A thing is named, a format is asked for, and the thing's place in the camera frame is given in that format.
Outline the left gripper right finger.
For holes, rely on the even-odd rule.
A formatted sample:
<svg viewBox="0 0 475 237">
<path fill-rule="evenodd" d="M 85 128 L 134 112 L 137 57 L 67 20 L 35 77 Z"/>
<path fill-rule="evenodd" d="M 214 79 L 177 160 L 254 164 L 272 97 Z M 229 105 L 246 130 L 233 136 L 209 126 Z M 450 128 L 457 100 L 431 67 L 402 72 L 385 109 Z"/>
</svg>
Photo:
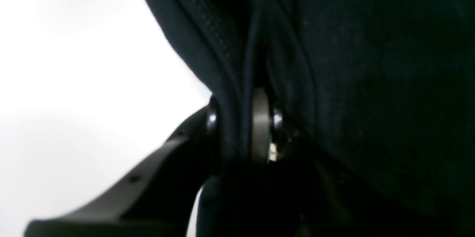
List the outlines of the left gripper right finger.
<svg viewBox="0 0 475 237">
<path fill-rule="evenodd" d="M 252 161 L 266 165 L 279 159 L 284 113 L 269 99 L 264 88 L 256 88 L 252 101 Z"/>
</svg>

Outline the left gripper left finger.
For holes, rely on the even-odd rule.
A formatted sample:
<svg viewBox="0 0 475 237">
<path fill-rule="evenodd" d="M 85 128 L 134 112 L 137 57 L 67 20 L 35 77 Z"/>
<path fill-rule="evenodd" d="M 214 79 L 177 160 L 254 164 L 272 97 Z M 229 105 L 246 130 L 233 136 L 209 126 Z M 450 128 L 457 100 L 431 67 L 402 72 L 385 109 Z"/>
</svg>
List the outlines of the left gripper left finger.
<svg viewBox="0 0 475 237">
<path fill-rule="evenodd" d="M 217 104 L 185 120 L 166 142 L 85 206 L 31 221 L 26 237 L 185 237 L 196 195 L 219 162 Z"/>
</svg>

